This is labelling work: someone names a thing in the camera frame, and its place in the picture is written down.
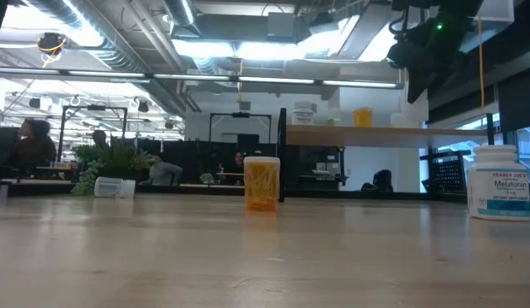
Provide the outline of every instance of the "potted plant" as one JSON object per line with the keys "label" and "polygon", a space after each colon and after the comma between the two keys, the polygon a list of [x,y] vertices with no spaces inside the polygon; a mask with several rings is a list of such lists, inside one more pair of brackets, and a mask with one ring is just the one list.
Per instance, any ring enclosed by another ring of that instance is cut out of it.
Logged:
{"label": "potted plant", "polygon": [[112,139],[110,147],[99,151],[103,166],[99,176],[138,181],[141,170],[150,167],[152,156],[137,151],[133,145],[126,145],[118,139]]}
{"label": "potted plant", "polygon": [[79,145],[73,148],[73,153],[80,163],[87,166],[90,162],[99,160],[99,149],[95,145]]}
{"label": "potted plant", "polygon": [[93,194],[95,180],[99,176],[138,181],[141,170],[149,168],[149,163],[152,161],[151,155],[144,151],[137,151],[133,145],[126,145],[117,139],[112,139],[110,142],[110,147],[104,149],[83,145],[77,148],[79,150],[74,151],[82,162],[96,159],[86,163],[87,169],[80,173],[80,180],[74,186],[73,194]]}

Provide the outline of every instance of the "white supplement bottle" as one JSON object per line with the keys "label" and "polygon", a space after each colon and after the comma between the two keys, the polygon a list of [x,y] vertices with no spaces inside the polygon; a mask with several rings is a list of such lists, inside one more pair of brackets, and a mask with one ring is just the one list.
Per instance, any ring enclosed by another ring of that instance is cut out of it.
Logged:
{"label": "white supplement bottle", "polygon": [[291,124],[293,125],[314,125],[314,111],[312,104],[308,102],[295,103],[293,113],[291,113]]}
{"label": "white supplement bottle", "polygon": [[530,219],[529,172],[517,163],[514,145],[474,149],[476,164],[468,168],[468,210],[472,217],[527,221]]}

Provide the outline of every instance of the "white container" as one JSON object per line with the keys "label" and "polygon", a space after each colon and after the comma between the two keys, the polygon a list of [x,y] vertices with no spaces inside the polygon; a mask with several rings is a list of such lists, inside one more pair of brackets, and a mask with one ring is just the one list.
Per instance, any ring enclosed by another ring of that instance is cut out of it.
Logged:
{"label": "white container", "polygon": [[468,168],[468,210],[472,217],[527,221],[530,219],[529,173],[516,162],[513,145],[474,149],[476,164]]}
{"label": "white container", "polygon": [[291,124],[293,125],[314,125],[314,111],[312,104],[308,102],[295,103],[293,113],[291,113]]}
{"label": "white container", "polygon": [[95,197],[133,198],[135,181],[98,177],[93,192]]}

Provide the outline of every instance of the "yellow cord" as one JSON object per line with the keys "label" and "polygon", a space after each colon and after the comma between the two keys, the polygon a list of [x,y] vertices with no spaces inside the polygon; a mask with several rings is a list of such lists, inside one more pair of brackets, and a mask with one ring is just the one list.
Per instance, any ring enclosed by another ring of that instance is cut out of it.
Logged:
{"label": "yellow cord", "polygon": [[[36,45],[38,45],[38,43],[40,43],[40,39],[38,39],[36,41]],[[67,43],[67,39],[64,39],[61,44],[55,46],[55,47],[51,47],[51,48],[40,48],[39,47],[39,50],[40,51],[54,51],[54,50],[58,50],[59,48],[63,47],[65,45],[65,43]]]}
{"label": "yellow cord", "polygon": [[479,90],[481,91],[481,112],[485,107],[485,86],[484,86],[484,46],[481,41],[481,16],[478,15],[478,38],[479,38]]}

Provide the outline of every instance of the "bottle label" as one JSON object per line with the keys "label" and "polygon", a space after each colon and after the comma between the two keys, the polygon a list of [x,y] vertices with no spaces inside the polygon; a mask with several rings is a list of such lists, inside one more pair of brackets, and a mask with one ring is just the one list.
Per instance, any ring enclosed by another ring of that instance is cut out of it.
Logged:
{"label": "bottle label", "polygon": [[521,169],[477,169],[472,205],[489,216],[530,216],[529,174]]}

